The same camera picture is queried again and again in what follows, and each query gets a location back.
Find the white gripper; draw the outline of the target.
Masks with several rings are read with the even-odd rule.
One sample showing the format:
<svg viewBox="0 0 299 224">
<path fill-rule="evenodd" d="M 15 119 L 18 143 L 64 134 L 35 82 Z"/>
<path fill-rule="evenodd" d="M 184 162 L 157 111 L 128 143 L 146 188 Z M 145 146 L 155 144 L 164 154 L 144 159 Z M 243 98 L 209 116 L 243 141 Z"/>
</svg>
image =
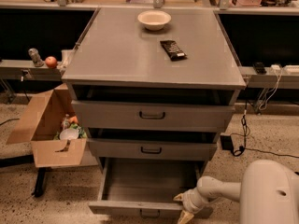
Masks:
<svg viewBox="0 0 299 224">
<path fill-rule="evenodd" d="M 187 224 L 194 217 L 194 214 L 200 212 L 207 206 L 207 200 L 197 189 L 189 189 L 180 193 L 173 199 L 175 202 L 182 202 L 185 210 L 182 210 L 177 224 Z"/>
</svg>

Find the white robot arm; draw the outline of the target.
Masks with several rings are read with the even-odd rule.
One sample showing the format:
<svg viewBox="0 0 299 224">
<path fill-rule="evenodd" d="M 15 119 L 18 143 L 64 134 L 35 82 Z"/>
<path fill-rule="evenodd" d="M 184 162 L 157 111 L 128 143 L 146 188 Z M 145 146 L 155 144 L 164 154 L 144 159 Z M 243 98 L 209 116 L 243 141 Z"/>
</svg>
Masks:
<svg viewBox="0 0 299 224">
<path fill-rule="evenodd" d="M 299 175 L 278 162 L 252 162 L 239 183 L 200 177 L 175 197 L 183 205 L 178 224 L 221 198 L 239 203 L 240 224 L 299 224 Z"/>
</svg>

